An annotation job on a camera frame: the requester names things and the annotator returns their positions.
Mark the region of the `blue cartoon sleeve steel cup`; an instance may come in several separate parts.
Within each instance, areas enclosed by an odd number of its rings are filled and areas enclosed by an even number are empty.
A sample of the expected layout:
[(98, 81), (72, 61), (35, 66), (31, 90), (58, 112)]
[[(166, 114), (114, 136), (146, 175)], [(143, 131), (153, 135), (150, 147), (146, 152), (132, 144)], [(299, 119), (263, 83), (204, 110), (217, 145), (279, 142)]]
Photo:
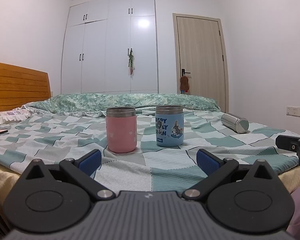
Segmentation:
[(180, 105), (155, 109), (156, 142), (160, 147), (177, 147), (184, 141), (184, 108)]

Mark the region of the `bare stainless steel cup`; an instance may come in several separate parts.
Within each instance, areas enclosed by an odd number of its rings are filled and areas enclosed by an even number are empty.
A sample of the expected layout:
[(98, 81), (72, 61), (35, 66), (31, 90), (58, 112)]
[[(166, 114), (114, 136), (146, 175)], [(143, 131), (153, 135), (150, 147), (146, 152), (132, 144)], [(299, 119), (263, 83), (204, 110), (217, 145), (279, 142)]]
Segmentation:
[(230, 113), (224, 113), (221, 122), (238, 134), (246, 133), (249, 129), (249, 121), (246, 118), (240, 118)]

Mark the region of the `pink sleeve steel cup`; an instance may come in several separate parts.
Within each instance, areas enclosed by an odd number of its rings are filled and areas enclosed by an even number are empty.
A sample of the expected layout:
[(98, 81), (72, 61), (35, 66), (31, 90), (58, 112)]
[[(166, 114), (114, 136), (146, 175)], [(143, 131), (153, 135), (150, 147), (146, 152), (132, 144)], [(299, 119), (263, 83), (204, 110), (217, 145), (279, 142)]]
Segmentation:
[(137, 118), (134, 107), (110, 107), (106, 110), (108, 149), (129, 153), (137, 146)]

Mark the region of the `green checkered bed blanket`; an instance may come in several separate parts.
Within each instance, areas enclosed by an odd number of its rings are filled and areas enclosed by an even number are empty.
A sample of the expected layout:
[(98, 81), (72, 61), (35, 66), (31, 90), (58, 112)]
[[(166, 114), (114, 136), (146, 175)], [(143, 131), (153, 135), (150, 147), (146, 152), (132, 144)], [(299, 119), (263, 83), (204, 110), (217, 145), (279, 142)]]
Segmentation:
[(186, 111), (184, 142), (163, 148), (156, 143), (153, 111), (137, 115), (137, 147), (116, 154), (108, 148), (104, 113), (57, 115), (34, 113), (19, 122), (1, 124), (0, 203), (4, 201), (30, 161), (56, 164), (78, 159), (91, 150), (102, 153), (102, 164), (93, 178), (114, 192), (183, 191), (205, 177), (196, 162), (200, 148), (215, 156), (252, 164), (261, 158), (270, 163), (289, 192), (300, 187), (300, 166), (295, 153), (279, 150), (275, 139), (292, 135), (284, 129), (251, 123), (237, 134), (221, 122), (221, 112)]

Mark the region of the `green fluffy duvet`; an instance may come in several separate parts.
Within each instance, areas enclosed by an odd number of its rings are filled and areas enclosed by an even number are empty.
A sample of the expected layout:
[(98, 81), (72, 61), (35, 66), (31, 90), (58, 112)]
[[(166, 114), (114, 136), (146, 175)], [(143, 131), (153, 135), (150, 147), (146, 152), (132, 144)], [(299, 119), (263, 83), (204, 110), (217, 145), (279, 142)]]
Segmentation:
[(110, 107), (154, 108), (180, 105), (198, 111), (220, 111), (216, 100), (185, 94), (61, 94), (44, 101), (30, 102), (25, 108), (50, 113), (88, 113), (105, 111)]

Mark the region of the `floral ruffled pillow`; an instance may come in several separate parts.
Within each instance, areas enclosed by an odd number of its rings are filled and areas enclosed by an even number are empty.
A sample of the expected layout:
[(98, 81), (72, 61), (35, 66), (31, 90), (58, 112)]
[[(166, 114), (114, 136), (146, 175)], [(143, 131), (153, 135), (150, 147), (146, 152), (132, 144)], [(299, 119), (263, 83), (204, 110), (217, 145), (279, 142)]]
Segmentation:
[(10, 111), (2, 111), (0, 112), (0, 125), (24, 121), (31, 117), (32, 114), (33, 111), (25, 108), (15, 108)]

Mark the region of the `green hanging ornament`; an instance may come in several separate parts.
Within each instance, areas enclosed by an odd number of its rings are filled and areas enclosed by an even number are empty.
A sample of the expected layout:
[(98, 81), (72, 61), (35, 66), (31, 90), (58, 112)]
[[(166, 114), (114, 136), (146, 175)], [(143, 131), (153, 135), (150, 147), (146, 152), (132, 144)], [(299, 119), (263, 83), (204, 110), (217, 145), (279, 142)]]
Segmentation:
[(135, 68), (134, 68), (134, 54), (132, 48), (129, 48), (128, 50), (128, 68), (129, 68), (129, 74), (133, 75)]

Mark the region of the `orange wooden headboard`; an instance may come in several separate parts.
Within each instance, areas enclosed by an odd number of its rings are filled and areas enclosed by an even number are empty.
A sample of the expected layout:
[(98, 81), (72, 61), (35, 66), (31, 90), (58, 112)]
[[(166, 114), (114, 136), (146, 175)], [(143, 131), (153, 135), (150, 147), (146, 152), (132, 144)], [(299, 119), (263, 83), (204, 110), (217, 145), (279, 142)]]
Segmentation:
[(0, 63), (0, 112), (51, 98), (46, 72)]

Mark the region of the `beige wooden door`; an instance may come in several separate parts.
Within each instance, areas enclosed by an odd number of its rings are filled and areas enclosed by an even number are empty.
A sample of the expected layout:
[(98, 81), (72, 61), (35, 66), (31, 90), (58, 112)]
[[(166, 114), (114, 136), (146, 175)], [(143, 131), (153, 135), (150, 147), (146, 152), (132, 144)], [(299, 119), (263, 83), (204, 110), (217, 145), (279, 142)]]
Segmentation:
[(173, 14), (177, 93), (181, 69), (191, 74), (186, 94), (212, 98), (229, 110), (229, 77), (222, 23), (219, 18)]

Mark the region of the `white wardrobe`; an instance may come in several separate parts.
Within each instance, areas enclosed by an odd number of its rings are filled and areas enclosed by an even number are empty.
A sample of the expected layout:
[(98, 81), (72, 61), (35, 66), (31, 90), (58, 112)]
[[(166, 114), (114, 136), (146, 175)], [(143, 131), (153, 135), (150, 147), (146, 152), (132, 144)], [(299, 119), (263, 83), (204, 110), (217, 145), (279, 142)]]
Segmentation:
[[(134, 72), (129, 74), (128, 50)], [(155, 0), (93, 0), (69, 9), (61, 93), (156, 93)]]

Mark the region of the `white wall socket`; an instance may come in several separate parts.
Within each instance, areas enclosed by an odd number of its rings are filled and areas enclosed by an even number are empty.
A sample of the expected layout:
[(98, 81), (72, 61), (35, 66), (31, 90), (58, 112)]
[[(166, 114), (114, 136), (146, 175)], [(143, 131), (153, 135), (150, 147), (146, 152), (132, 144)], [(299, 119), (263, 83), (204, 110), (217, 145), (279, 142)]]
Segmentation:
[(287, 106), (286, 115), (300, 117), (300, 107)]

